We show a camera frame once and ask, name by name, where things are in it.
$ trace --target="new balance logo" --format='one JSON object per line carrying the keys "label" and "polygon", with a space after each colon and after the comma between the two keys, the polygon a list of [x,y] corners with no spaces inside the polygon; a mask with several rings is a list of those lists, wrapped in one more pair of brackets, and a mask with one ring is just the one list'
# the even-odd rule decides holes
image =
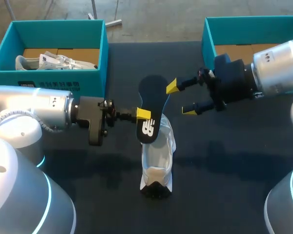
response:
{"label": "new balance logo", "polygon": [[155,120],[146,120],[143,122],[142,125],[142,132],[144,135],[148,135],[149,137],[153,136]]}

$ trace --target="shoe tongue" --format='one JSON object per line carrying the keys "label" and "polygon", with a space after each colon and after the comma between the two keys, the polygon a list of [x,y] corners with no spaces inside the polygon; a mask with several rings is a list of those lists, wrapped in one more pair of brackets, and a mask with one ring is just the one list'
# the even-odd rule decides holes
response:
{"label": "shoe tongue", "polygon": [[42,66],[44,63],[59,64],[59,61],[56,58],[52,58],[48,55],[40,55],[39,57],[39,66]]}
{"label": "shoe tongue", "polygon": [[54,54],[50,53],[49,51],[46,51],[44,54],[47,55],[47,56],[49,56],[49,57],[52,57],[54,59],[57,58],[57,55],[54,55]]}

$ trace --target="black insole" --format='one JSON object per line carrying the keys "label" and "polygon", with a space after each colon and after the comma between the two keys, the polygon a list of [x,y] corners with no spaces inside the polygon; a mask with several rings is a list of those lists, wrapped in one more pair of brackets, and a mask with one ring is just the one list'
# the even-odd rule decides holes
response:
{"label": "black insole", "polygon": [[169,94],[166,94],[167,85],[167,80],[159,75],[147,76],[139,83],[141,109],[151,111],[150,120],[137,121],[137,138],[143,144],[155,141],[159,133],[162,112],[169,97]]}

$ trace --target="shoe lace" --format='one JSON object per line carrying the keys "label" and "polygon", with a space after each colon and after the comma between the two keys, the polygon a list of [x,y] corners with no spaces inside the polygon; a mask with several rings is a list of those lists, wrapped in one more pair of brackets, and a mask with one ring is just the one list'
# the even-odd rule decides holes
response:
{"label": "shoe lace", "polygon": [[57,68],[63,68],[63,67],[69,67],[69,69],[74,69],[75,67],[78,68],[78,69],[82,69],[82,66],[80,66],[79,64],[76,64],[76,61],[69,58],[69,57],[66,57],[64,55],[59,55],[60,56],[60,61],[59,61],[59,64],[60,66],[57,66]]}

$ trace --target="concrete floor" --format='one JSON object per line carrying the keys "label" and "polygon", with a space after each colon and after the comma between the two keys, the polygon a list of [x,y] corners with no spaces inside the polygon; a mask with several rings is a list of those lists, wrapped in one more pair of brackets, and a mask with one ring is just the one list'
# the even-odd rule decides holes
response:
{"label": "concrete floor", "polygon": [[[91,0],[10,0],[17,20],[87,19]],[[293,15],[293,0],[96,0],[109,42],[200,40],[205,17]],[[10,23],[0,0],[0,42]]]}

